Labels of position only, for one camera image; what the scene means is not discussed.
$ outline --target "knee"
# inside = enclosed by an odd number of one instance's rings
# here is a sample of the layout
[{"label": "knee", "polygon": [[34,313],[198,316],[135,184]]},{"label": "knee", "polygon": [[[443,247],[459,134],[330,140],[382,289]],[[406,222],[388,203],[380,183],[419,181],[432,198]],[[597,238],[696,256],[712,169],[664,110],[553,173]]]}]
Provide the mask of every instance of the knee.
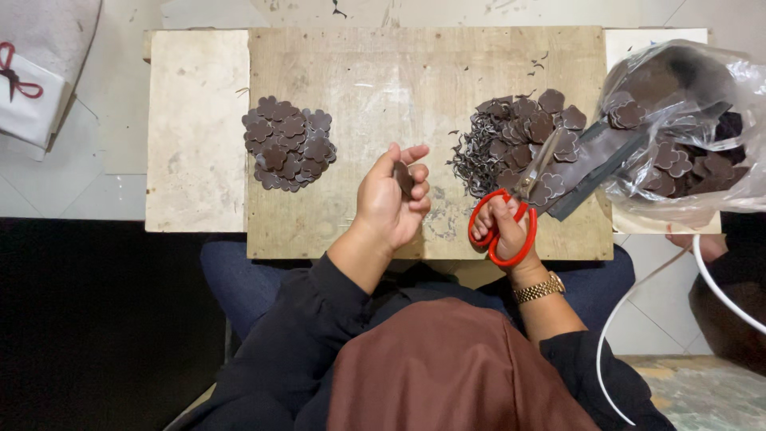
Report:
[{"label": "knee", "polygon": [[636,272],[633,270],[633,259],[624,248],[614,244],[614,259],[607,262],[619,280],[625,280],[628,288],[636,282]]},{"label": "knee", "polygon": [[247,255],[247,244],[235,241],[213,241],[206,242],[202,246],[199,254],[199,261],[202,265],[202,271],[205,277],[214,268],[225,268],[231,266],[233,262],[245,259]]}]

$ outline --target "white wire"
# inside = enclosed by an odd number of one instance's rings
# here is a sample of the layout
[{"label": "white wire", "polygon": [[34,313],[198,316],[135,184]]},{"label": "white wire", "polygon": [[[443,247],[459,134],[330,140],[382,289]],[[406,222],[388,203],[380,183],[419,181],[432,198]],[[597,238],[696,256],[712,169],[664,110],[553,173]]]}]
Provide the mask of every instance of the white wire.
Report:
[{"label": "white wire", "polygon": [[683,256],[684,253],[686,253],[691,248],[690,245],[686,246],[679,254],[677,254],[675,257],[667,261],[664,265],[660,266],[659,268],[655,269],[651,274],[647,275],[643,280],[637,282],[633,287],[631,287],[627,293],[620,299],[619,302],[617,302],[617,305],[612,310],[612,313],[609,314],[609,318],[607,319],[607,323],[604,324],[604,329],[601,330],[601,336],[598,338],[598,349],[596,350],[596,375],[598,376],[598,384],[601,385],[601,392],[604,393],[604,396],[607,398],[607,401],[609,401],[609,405],[612,406],[612,409],[620,415],[621,418],[625,420],[625,422],[629,423],[631,426],[635,426],[636,424],[633,423],[630,419],[625,416],[620,409],[617,408],[617,406],[614,405],[614,401],[612,401],[612,398],[609,396],[609,393],[607,392],[606,386],[604,386],[604,380],[601,378],[601,348],[604,346],[604,337],[607,335],[607,329],[609,328],[609,324],[612,323],[612,319],[614,319],[614,316],[617,314],[617,310],[620,309],[620,306],[627,301],[628,297],[630,297],[631,294],[633,294],[636,289],[641,286],[642,284],[646,283],[650,278],[654,277],[655,274],[662,271],[663,269],[667,268],[670,264],[678,260],[681,256]]},{"label": "white wire", "polygon": [[699,250],[699,233],[694,235],[692,246],[694,247],[694,259],[697,261],[699,273],[702,275],[702,278],[705,279],[705,282],[708,284],[708,287],[710,287],[710,290],[713,291],[715,296],[717,296],[721,302],[723,302],[726,307],[729,308],[729,310],[734,311],[735,314],[741,317],[743,321],[748,322],[750,326],[766,335],[766,325],[763,325],[761,322],[755,320],[750,314],[745,313],[740,307],[737,306],[737,304],[732,302],[732,300],[723,293],[721,288],[718,287],[718,285],[713,280],[713,277],[710,276],[707,267],[705,267],[705,262],[702,260],[702,253]]},{"label": "white wire", "polygon": [[718,299],[720,299],[721,302],[723,302],[726,305],[726,307],[728,307],[730,310],[734,311],[735,314],[741,317],[742,320],[748,322],[750,326],[754,327],[755,329],[759,330],[762,334],[766,335],[766,325],[763,325],[761,322],[756,321],[752,316],[745,313],[740,307],[738,307],[737,304],[732,302],[732,300],[729,299],[723,293],[721,288],[715,283],[715,281],[713,280],[713,277],[710,276],[710,273],[708,272],[708,269],[705,266],[705,262],[702,260],[702,253],[699,250],[699,238],[700,238],[699,233],[695,234],[694,239],[692,240],[691,246],[687,245],[679,254],[677,254],[675,257],[673,257],[668,262],[666,262],[665,265],[662,265],[659,268],[655,269],[654,272],[646,276],[645,279],[633,285],[633,287],[627,291],[625,296],[623,296],[620,299],[620,301],[617,302],[617,306],[614,307],[614,309],[612,310],[612,313],[609,314],[607,323],[604,325],[604,329],[601,330],[601,336],[598,338],[598,349],[596,350],[596,374],[598,375],[598,384],[601,385],[601,392],[604,393],[604,396],[607,398],[607,401],[609,401],[609,405],[612,406],[612,409],[614,409],[614,411],[618,415],[620,415],[620,417],[623,418],[625,422],[629,423],[631,426],[635,426],[636,424],[633,423],[630,419],[628,419],[627,416],[625,416],[620,411],[620,409],[618,409],[617,406],[614,405],[614,401],[612,401],[611,397],[609,396],[609,393],[607,392],[606,386],[604,386],[604,380],[601,378],[601,348],[604,346],[604,337],[607,335],[607,328],[609,328],[609,324],[612,323],[612,319],[614,318],[614,315],[617,314],[617,310],[619,310],[620,306],[628,299],[628,297],[631,294],[633,294],[636,288],[638,288],[638,286],[641,286],[647,280],[652,278],[656,273],[662,271],[663,269],[667,268],[670,264],[678,260],[690,248],[693,249],[694,259],[697,261],[697,267],[699,268],[699,273],[702,275],[702,278],[708,284],[708,287],[710,287],[710,290],[713,291],[715,296],[717,296]]}]

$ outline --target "clear plastic bag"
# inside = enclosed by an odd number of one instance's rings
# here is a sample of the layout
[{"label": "clear plastic bag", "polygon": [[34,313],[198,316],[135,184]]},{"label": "clear plastic bag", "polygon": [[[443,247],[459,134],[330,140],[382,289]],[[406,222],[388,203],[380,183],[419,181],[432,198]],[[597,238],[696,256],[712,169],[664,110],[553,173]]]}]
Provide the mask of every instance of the clear plastic bag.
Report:
[{"label": "clear plastic bag", "polygon": [[[614,205],[693,228],[707,225],[717,210],[766,211],[766,66],[751,63],[746,54],[668,41],[638,51],[612,69],[595,118],[626,99],[647,109],[650,141],[601,184]],[[741,134],[716,140],[719,118],[727,111],[741,114]],[[726,191],[676,199],[647,191],[643,186],[659,176],[653,168],[658,133],[708,151],[741,146],[745,159],[736,166],[749,171]]]}]

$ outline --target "gold wristwatch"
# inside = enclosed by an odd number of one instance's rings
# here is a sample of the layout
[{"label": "gold wristwatch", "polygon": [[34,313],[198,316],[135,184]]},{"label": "gold wristwatch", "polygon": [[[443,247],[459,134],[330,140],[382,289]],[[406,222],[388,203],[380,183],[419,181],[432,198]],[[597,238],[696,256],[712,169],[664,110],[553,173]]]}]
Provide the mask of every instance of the gold wristwatch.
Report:
[{"label": "gold wristwatch", "polygon": [[561,282],[561,279],[558,277],[558,275],[556,275],[556,273],[553,271],[548,271],[548,273],[551,275],[551,277],[547,281],[534,286],[529,286],[528,288],[523,288],[520,291],[514,291],[513,294],[516,296],[516,302],[521,304],[522,302],[542,298],[547,294],[555,292],[566,292],[567,290],[564,288],[564,283]]}]

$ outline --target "brown hijab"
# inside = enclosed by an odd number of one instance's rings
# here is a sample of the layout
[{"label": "brown hijab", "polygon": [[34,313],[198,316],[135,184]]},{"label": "brown hijab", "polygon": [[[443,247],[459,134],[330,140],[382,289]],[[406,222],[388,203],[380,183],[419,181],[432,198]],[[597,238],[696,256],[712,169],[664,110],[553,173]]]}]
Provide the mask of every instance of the brown hijab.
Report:
[{"label": "brown hijab", "polygon": [[327,429],[598,429],[498,311],[422,301],[349,341]]}]

